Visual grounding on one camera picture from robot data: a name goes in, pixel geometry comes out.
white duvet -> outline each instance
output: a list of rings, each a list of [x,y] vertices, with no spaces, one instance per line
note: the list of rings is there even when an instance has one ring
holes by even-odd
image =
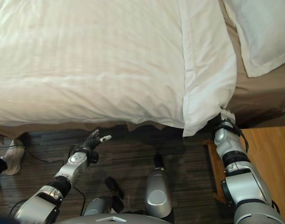
[[[189,136],[235,83],[218,1],[0,0],[0,126],[151,120]]]

wooden floor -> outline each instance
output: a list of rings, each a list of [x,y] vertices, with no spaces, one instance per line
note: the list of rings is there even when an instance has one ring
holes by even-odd
[[[44,160],[67,160],[70,145],[81,144],[88,136],[82,130],[30,133],[24,139],[30,152]],[[77,187],[85,194],[86,204],[94,198],[107,195],[104,184],[112,176],[125,192],[125,210],[144,208],[146,178],[154,167],[153,155],[164,155],[164,162],[171,184],[173,208],[177,224],[233,223],[233,213],[212,197],[215,189],[209,154],[203,140],[208,133],[199,133],[182,140],[181,130],[165,128],[158,131],[150,126],[128,132],[118,126],[102,129],[101,134],[113,138],[99,147],[98,164],[90,165]],[[0,155],[5,152],[0,148]],[[8,214],[12,206],[32,196],[48,183],[61,164],[46,164],[25,152],[21,171],[14,176],[0,175],[0,214]],[[82,196],[74,189],[61,206],[58,221],[79,215]]]

pillow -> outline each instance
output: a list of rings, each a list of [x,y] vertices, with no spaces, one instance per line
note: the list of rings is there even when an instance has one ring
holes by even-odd
[[[285,0],[224,0],[241,44],[248,77],[285,63]]]

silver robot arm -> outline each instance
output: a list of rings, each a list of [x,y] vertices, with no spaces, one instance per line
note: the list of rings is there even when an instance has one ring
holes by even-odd
[[[235,210],[234,223],[284,224],[272,208],[270,191],[242,147],[234,114],[222,110],[221,123],[214,133],[216,150],[226,174],[221,187],[228,205]]]
[[[83,144],[78,147],[67,163],[47,185],[39,189],[15,213],[15,218],[22,223],[50,224],[55,222],[62,200],[80,179],[91,163],[98,161],[97,145],[111,139],[111,136],[99,138],[99,131],[94,131]]]

black cable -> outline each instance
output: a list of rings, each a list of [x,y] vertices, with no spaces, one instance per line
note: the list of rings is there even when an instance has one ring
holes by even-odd
[[[64,160],[55,160],[55,161],[46,161],[46,160],[42,160],[36,156],[34,156],[27,148],[25,148],[25,150],[32,156],[34,157],[36,160],[39,160],[41,162],[46,162],[46,163],[54,163],[54,162],[62,162],[62,166],[64,165]]]
[[[246,137],[244,136],[242,130],[240,130],[240,128],[236,124],[234,124],[230,119],[227,119],[225,121],[230,123],[233,126],[233,128],[242,136],[245,143],[245,152],[247,154],[247,152],[249,151],[249,143],[247,142]]]
[[[75,189],[76,191],[78,191],[78,192],[82,195],[82,197],[83,197],[82,208],[81,208],[81,211],[80,211],[80,216],[82,216],[82,215],[83,215],[83,209],[84,209],[85,204],[86,204],[86,196],[85,196],[84,193],[82,193],[78,188],[74,187],[74,189]]]
[[[281,214],[278,205],[277,205],[277,204],[275,203],[275,201],[273,201],[273,200],[272,200],[272,207],[273,207],[273,208],[275,207],[275,209],[277,210],[278,214]]]
[[[1,147],[1,148],[6,148],[6,147],[13,147],[13,146],[16,146],[16,147],[17,147],[17,146],[23,146],[23,147],[25,147],[24,145],[12,145],[12,146],[0,146],[0,147]],[[68,158],[70,157],[70,154],[71,154],[72,150],[73,150],[75,147],[78,147],[78,145],[72,145],[72,146],[70,147]],[[64,160],[56,160],[56,161],[46,161],[46,160],[42,160],[42,159],[40,159],[40,158],[34,156],[27,148],[24,148],[24,149],[25,149],[33,158],[35,158],[36,160],[39,160],[39,161],[45,162],[45,163],[62,162],[62,166],[64,165]],[[79,189],[77,189],[76,187],[74,187],[74,189],[75,189],[76,191],[78,191],[78,192],[82,195],[82,197],[83,197],[83,203],[82,203],[82,208],[81,208],[81,212],[80,212],[80,215],[82,215],[83,210],[84,210],[84,207],[85,207],[85,204],[86,204],[86,196],[85,196]],[[12,214],[14,208],[15,208],[18,204],[20,204],[20,203],[22,203],[22,202],[25,202],[25,201],[27,201],[27,200],[28,200],[28,199],[17,202],[17,203],[12,207],[12,209],[11,209],[9,215],[11,216],[11,214]]]
[[[79,145],[74,144],[74,145],[71,145],[71,147],[69,148],[68,159],[69,159],[69,157],[70,157],[70,155],[71,155],[72,150],[73,150],[75,147],[79,147]]]
[[[1,148],[9,148],[9,147],[13,147],[13,146],[16,146],[16,147],[17,147],[17,146],[22,146],[22,147],[24,147],[24,149],[25,149],[33,158],[35,158],[36,160],[39,160],[39,161],[41,161],[41,162],[46,162],[46,163],[62,162],[62,166],[64,165],[64,160],[46,161],[46,160],[42,160],[42,159],[38,158],[38,157],[34,156],[27,148],[25,148],[24,145],[12,145],[12,146],[0,146],[0,147],[1,147]]]
[[[28,199],[24,199],[24,200],[21,200],[21,201],[17,202],[17,203],[12,207],[12,209],[11,209],[11,211],[10,211],[10,213],[9,213],[8,216],[11,216],[11,215],[12,215],[12,212],[13,212],[14,208],[15,208],[17,205],[19,205],[19,204],[22,203],[22,202],[26,202],[27,200],[28,200]]]

